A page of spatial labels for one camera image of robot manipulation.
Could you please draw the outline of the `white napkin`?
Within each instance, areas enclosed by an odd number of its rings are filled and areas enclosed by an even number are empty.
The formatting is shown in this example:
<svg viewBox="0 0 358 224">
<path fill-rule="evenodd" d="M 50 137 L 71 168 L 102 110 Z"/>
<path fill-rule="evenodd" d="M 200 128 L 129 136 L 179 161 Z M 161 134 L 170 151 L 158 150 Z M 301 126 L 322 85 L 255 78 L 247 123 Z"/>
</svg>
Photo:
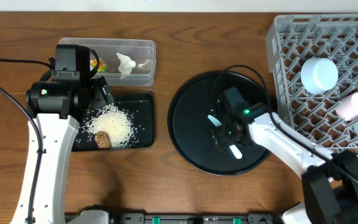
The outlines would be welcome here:
<svg viewBox="0 0 358 224">
<path fill-rule="evenodd" d="M 119 72 L 124 76 L 130 75 L 132 69 L 136 67 L 136 62 L 124 54 L 117 53 L 116 55 L 120 60 L 120 65 L 118 66 Z"/>
</svg>

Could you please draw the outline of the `yellow snack wrapper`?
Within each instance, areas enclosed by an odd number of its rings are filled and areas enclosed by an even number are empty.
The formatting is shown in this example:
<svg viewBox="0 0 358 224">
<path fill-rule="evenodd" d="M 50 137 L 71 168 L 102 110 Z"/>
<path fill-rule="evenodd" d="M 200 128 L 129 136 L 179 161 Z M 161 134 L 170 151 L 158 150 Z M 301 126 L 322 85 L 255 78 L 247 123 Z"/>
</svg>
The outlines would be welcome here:
<svg viewBox="0 0 358 224">
<path fill-rule="evenodd" d="M 100 58 L 99 60 L 90 60 L 90 69 L 93 70 L 98 65 L 98 73 L 103 73 L 108 70 L 108 65 L 103 62 Z"/>
</svg>

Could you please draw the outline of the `rice grains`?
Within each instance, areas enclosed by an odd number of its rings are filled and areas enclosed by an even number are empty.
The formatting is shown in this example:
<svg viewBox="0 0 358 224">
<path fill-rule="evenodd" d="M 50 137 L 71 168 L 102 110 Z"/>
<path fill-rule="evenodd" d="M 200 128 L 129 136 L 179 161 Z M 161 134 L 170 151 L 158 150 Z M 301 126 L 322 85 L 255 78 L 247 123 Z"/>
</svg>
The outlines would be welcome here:
<svg viewBox="0 0 358 224">
<path fill-rule="evenodd" d="M 134 118 L 135 113 L 120 109 L 114 103 L 96 110 L 88 110 L 80 124 L 75 140 L 75 149 L 77 151 L 98 150 L 94 136 L 99 131 L 108 133 L 111 141 L 110 149 L 127 149 L 140 146 L 140 137 L 136 135 L 143 130 L 143 127 L 134 124 Z"/>
</svg>

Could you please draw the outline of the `brown food scrap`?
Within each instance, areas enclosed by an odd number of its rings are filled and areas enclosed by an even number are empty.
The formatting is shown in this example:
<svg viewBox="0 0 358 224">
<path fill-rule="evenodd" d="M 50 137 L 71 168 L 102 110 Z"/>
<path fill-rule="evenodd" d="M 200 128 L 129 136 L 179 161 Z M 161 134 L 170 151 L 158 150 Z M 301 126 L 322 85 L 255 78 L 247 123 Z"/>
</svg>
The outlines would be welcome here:
<svg viewBox="0 0 358 224">
<path fill-rule="evenodd" d="M 111 141 L 109 135 L 105 131 L 99 131 L 95 134 L 94 140 L 97 144 L 99 149 L 110 149 L 111 148 Z"/>
</svg>

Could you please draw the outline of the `pink cup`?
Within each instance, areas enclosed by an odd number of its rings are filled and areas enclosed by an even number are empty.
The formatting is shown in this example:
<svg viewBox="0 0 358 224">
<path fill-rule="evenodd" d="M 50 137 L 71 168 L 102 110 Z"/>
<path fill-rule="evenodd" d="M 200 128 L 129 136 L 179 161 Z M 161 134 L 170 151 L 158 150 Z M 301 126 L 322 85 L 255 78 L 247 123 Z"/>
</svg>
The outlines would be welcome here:
<svg viewBox="0 0 358 224">
<path fill-rule="evenodd" d="M 346 121 L 356 119 L 358 117 L 358 92 L 341 99 L 335 112 Z"/>
</svg>

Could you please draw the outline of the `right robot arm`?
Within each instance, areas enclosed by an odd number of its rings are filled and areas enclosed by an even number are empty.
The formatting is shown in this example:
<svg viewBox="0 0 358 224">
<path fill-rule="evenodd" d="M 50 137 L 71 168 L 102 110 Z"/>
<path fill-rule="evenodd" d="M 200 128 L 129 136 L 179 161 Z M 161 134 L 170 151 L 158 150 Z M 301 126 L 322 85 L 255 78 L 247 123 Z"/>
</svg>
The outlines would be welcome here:
<svg viewBox="0 0 358 224">
<path fill-rule="evenodd" d="M 291 127 L 263 103 L 239 103 L 222 118 L 211 114 L 215 146 L 243 157 L 239 145 L 262 146 L 283 161 L 302 181 L 304 201 L 280 216 L 282 223 L 358 223 L 358 156 L 335 153 Z"/>
</svg>

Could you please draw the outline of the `white plastic spoon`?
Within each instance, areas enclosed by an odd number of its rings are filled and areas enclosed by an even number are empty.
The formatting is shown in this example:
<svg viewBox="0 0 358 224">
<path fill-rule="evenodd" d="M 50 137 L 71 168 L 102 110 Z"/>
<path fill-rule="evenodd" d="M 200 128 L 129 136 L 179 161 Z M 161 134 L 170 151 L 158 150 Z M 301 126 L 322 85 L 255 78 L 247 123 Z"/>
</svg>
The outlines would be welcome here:
<svg viewBox="0 0 358 224">
<path fill-rule="evenodd" d="M 212 116 L 210 114 L 207 116 L 207 118 L 215 125 L 215 127 L 219 127 L 219 126 L 222 125 L 222 123 L 218 119 L 216 119 L 214 116 Z M 237 148 L 236 145 L 234 145 L 234 144 L 230 145 L 229 148 L 230 148 L 231 152 L 233 153 L 233 155 L 234 155 L 234 157 L 236 159 L 241 159 L 242 158 L 242 153 Z"/>
</svg>

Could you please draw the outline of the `light blue bowl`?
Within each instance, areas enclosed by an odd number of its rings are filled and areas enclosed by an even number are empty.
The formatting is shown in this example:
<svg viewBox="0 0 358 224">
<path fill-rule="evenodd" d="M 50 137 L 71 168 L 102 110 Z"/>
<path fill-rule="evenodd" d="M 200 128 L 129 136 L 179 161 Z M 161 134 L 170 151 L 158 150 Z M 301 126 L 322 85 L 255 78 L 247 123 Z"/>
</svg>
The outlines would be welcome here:
<svg viewBox="0 0 358 224">
<path fill-rule="evenodd" d="M 335 63 L 327 58 L 309 58 L 301 68 L 301 83 L 314 95 L 334 88 L 338 77 Z"/>
</svg>

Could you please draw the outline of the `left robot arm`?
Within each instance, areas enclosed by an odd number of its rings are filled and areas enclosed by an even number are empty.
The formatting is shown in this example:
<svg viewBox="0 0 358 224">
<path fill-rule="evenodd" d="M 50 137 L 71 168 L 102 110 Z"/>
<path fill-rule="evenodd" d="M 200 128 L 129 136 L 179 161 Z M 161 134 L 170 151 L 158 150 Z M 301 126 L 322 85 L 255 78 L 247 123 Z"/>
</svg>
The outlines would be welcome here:
<svg viewBox="0 0 358 224">
<path fill-rule="evenodd" d="M 114 101 L 104 77 L 80 82 L 38 81 L 26 95 L 29 150 L 13 223 L 66 223 L 68 164 L 89 106 Z"/>
</svg>

